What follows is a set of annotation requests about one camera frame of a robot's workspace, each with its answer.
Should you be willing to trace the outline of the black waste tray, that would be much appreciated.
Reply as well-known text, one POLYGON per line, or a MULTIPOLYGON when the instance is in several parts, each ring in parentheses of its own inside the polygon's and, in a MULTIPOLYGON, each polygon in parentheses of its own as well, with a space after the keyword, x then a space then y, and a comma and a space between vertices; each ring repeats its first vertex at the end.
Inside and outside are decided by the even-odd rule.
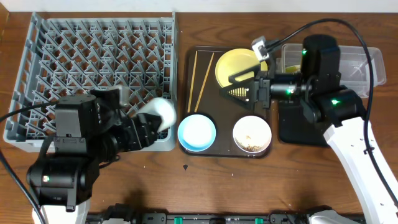
POLYGON ((328 147, 323 134, 305 118, 300 100, 278 101, 278 128, 284 143, 328 147))

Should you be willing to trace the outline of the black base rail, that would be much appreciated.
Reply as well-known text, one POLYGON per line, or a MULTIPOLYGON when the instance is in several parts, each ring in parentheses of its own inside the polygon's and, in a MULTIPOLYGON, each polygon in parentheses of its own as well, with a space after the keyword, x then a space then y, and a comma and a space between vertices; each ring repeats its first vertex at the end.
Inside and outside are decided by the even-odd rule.
POLYGON ((330 207, 318 207, 308 213, 274 210, 265 215, 143 213, 127 205, 116 204, 103 213, 90 213, 85 224, 285 224, 285 223, 366 223, 362 215, 340 215, 330 207))

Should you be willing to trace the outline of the light blue bowl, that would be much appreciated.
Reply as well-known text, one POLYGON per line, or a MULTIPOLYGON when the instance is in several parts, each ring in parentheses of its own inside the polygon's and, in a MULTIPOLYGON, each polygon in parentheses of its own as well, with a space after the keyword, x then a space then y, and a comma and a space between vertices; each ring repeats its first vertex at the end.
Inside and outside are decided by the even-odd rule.
POLYGON ((188 151, 201 152, 215 141, 216 127, 212 120, 202 114, 192 114, 184 118, 178 126, 179 143, 188 151))

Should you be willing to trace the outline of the dark brown serving tray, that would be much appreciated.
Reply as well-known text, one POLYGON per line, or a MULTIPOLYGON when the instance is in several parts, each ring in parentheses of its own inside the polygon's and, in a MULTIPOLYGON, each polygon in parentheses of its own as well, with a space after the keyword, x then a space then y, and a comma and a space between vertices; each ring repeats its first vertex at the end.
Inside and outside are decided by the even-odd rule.
POLYGON ((216 81, 215 66, 218 59, 229 50, 229 47, 195 46, 190 48, 190 50, 187 52, 183 75, 183 80, 186 84, 186 89, 184 92, 185 103, 182 106, 183 118, 192 114, 195 109, 206 69, 208 67, 212 53, 215 53, 197 113, 209 117, 212 122, 214 122, 216 127, 216 138, 214 143, 208 149, 201 152, 191 152, 186 150, 183 146, 180 148, 184 153, 190 156, 262 159, 268 156, 272 146, 269 146, 265 151, 260 153, 250 154, 248 152, 244 152, 234 142, 233 127, 240 118, 248 115, 259 116, 266 120, 268 124, 271 124, 271 112, 269 110, 264 110, 260 103, 257 103, 253 110, 247 110, 236 103, 227 100, 219 94, 220 86, 216 81), (196 51, 198 51, 198 55, 192 95, 192 105, 190 108, 190 113, 187 113, 193 63, 196 51))

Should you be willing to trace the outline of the yellow round plate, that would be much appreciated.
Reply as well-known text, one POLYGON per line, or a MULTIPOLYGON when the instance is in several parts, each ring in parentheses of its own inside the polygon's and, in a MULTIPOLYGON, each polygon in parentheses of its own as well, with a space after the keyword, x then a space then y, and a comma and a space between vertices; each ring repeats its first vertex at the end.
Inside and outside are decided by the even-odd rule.
POLYGON ((249 49, 233 49, 223 54, 216 63, 215 77, 220 88, 230 86, 229 77, 243 70, 261 66, 261 71, 267 71, 265 62, 259 62, 255 53, 249 49))

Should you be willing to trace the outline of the small white cup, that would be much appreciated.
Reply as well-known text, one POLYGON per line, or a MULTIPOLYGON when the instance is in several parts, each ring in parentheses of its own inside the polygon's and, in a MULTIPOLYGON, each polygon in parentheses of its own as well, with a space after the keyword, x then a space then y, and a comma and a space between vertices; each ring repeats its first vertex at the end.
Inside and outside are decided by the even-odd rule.
POLYGON ((162 121, 157 132, 170 128, 177 120, 177 112, 172 101, 161 97, 151 99, 136 114, 139 113, 160 116, 162 121))

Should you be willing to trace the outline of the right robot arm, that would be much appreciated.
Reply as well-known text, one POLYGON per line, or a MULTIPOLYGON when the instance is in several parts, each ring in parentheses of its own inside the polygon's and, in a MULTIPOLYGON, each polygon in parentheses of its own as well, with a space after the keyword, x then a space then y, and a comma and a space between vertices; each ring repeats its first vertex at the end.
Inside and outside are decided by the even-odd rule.
POLYGON ((303 40, 302 62, 295 73, 276 73, 271 48, 263 37, 252 43, 267 62, 230 75, 220 95, 249 110, 260 101, 296 101, 303 117, 325 138, 342 163, 367 223, 397 223, 397 179, 374 139, 361 98, 341 85, 340 48, 334 37, 315 34, 303 40))

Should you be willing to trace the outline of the white bowl with food scraps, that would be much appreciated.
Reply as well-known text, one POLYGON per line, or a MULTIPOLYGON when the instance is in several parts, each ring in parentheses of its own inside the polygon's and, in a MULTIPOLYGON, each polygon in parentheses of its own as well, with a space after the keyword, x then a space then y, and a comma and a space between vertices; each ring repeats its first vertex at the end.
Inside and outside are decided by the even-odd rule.
POLYGON ((271 127, 263 118, 245 116, 234 125, 233 139, 242 151, 250 154, 260 153, 271 145, 271 127))

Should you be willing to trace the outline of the wooden chopstick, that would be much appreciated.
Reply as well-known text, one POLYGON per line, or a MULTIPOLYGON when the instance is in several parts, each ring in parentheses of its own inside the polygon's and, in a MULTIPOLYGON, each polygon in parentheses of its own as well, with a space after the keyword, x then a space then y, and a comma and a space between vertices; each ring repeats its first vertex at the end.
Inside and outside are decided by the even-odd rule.
POLYGON ((189 98, 188 98, 187 113, 190 113, 190 108, 192 105, 193 87, 194 87, 195 72, 196 72, 196 66, 197 66, 197 55, 198 55, 198 51, 195 52, 195 59, 194 59, 194 63, 193 63, 192 79, 191 79, 191 84, 190 84, 190 94, 189 94, 189 98))
POLYGON ((205 89, 206 81, 207 81, 207 79, 208 79, 208 76, 209 76, 209 73, 210 73, 210 68, 211 68, 212 63, 213 63, 214 54, 215 54, 215 53, 212 53, 211 58, 210 58, 210 61, 209 61, 209 64, 208 64, 208 67, 207 67, 207 69, 206 69, 205 77, 204 77, 204 79, 203 79, 203 83, 202 83, 202 85, 201 85, 201 89, 200 89, 200 92, 199 92, 199 96, 198 96, 198 99, 197 99, 197 103, 196 103, 196 105, 195 105, 195 109, 194 109, 194 112, 195 112, 195 113, 198 111, 198 107, 199 107, 200 102, 201 102, 201 98, 202 98, 202 95, 203 95, 203 92, 204 92, 204 89, 205 89))

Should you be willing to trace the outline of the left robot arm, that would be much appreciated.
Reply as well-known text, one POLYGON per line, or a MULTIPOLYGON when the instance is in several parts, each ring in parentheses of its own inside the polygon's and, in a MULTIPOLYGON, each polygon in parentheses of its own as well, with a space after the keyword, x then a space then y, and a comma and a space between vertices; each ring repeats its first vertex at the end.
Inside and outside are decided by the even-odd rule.
POLYGON ((35 222, 84 223, 100 169, 120 152, 153 145, 158 133, 170 126, 154 112, 124 116, 127 93, 92 90, 59 99, 56 132, 45 139, 27 172, 38 206, 35 222))

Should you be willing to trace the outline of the green yellow wrapper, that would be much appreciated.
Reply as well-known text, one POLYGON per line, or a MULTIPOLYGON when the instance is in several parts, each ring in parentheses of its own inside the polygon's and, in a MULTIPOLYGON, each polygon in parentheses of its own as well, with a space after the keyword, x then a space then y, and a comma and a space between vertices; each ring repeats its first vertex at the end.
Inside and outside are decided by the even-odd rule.
POLYGON ((300 70, 300 65, 293 65, 285 68, 285 73, 295 73, 300 70))

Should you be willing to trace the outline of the clear plastic waste bin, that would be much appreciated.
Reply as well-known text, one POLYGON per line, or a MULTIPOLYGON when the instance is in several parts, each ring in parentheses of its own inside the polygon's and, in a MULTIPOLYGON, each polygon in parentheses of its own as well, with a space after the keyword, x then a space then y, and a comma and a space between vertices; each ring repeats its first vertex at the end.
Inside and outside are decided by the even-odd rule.
MULTIPOLYGON (((374 86, 386 82, 386 70, 382 52, 375 47, 368 48, 374 73, 374 86)), ((340 46, 340 83, 354 90, 361 98, 369 94, 369 65, 362 47, 340 46)), ((281 57, 276 59, 277 71, 284 72, 285 68, 300 65, 302 60, 301 44, 285 44, 282 46, 281 57)))

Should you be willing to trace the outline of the grey plastic dishwasher rack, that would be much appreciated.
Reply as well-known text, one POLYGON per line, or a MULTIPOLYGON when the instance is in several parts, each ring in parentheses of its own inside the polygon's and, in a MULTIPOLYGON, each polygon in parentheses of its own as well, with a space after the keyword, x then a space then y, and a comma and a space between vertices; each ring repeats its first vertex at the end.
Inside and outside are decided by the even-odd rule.
POLYGON ((9 111, 123 85, 124 114, 153 98, 177 103, 175 16, 30 18, 9 111))

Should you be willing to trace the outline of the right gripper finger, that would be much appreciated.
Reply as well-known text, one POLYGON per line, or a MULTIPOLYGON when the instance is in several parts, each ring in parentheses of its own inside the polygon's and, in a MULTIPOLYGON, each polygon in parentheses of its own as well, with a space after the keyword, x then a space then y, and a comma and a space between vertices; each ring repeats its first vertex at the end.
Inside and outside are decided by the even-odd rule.
POLYGON ((220 88, 219 94, 247 110, 254 109, 255 96, 253 81, 238 82, 220 88))
POLYGON ((261 70, 261 65, 257 64, 255 66, 246 68, 240 72, 234 73, 228 77, 228 81, 231 84, 236 84, 250 78, 254 78, 256 74, 261 70))

